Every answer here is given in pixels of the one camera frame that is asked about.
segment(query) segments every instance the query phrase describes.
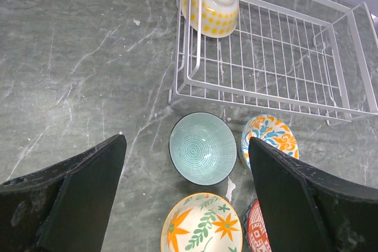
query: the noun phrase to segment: light green bowl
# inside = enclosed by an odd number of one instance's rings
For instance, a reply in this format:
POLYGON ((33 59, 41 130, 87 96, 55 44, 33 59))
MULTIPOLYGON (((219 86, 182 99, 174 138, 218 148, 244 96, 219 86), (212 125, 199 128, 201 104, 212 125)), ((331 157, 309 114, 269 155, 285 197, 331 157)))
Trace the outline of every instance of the light green bowl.
POLYGON ((170 157, 176 170, 188 181, 213 185, 227 178, 235 166, 235 138, 219 117, 195 112, 173 127, 170 157))

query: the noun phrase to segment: dish rack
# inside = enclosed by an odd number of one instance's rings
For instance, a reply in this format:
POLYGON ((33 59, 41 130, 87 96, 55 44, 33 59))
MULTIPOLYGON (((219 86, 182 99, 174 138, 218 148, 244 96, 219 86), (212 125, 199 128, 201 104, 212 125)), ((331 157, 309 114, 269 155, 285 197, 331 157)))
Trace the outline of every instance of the dish rack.
POLYGON ((365 3, 351 9, 306 0, 334 11, 331 21, 322 13, 239 0, 235 31, 214 39, 191 28, 181 1, 169 103, 181 97, 344 121, 378 114, 369 66, 377 61, 378 39, 365 3))

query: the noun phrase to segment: bowl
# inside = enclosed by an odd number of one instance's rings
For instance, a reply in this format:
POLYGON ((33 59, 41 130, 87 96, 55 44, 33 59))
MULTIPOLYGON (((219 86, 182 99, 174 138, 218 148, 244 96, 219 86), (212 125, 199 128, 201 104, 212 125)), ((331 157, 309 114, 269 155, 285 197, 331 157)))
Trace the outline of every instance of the bowl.
POLYGON ((202 5, 201 33, 211 38, 223 38, 230 35, 236 27, 239 13, 238 0, 182 0, 181 12, 188 17, 188 1, 191 5, 190 25, 198 31, 198 6, 202 5))
POLYGON ((243 218, 243 233, 250 251, 272 251, 259 200, 254 200, 243 218))
POLYGON ((232 206, 211 193, 182 199, 165 219, 161 252, 242 252, 243 231, 232 206))
POLYGON ((169 140, 172 164, 188 181, 214 185, 227 178, 236 163, 236 141, 219 117, 196 112, 173 127, 169 140))
POLYGON ((289 126, 275 116, 257 115, 246 123, 242 132, 242 162, 249 169, 248 147, 251 137, 260 138, 289 156, 299 158, 298 145, 289 126))

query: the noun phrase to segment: concentric circle pattern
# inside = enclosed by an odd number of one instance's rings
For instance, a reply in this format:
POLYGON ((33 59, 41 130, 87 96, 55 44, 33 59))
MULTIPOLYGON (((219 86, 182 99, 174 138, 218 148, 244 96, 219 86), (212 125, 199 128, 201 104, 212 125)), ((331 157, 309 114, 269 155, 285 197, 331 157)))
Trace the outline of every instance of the concentric circle pattern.
POLYGON ((213 185, 226 178, 237 156, 230 128, 217 116, 203 112, 189 114, 175 125, 169 149, 177 171, 199 185, 213 185))

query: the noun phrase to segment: marble countertop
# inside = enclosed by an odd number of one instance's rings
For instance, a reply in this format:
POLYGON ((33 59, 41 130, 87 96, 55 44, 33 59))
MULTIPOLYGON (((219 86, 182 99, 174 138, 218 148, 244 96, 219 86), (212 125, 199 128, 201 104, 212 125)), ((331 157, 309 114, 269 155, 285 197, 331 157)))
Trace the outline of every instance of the marble countertop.
MULTIPOLYGON (((168 105, 176 20, 175 0, 0 0, 0 182, 123 133, 125 170, 102 251, 158 251, 165 217, 179 200, 202 191, 226 196, 227 180, 196 186, 171 165, 168 137, 181 117, 218 115, 239 143, 244 124, 259 114, 186 100, 168 105)), ((378 188, 377 118, 331 127, 281 118, 303 161, 378 188)), ((242 217, 255 197, 252 174, 238 160, 230 180, 242 217)))

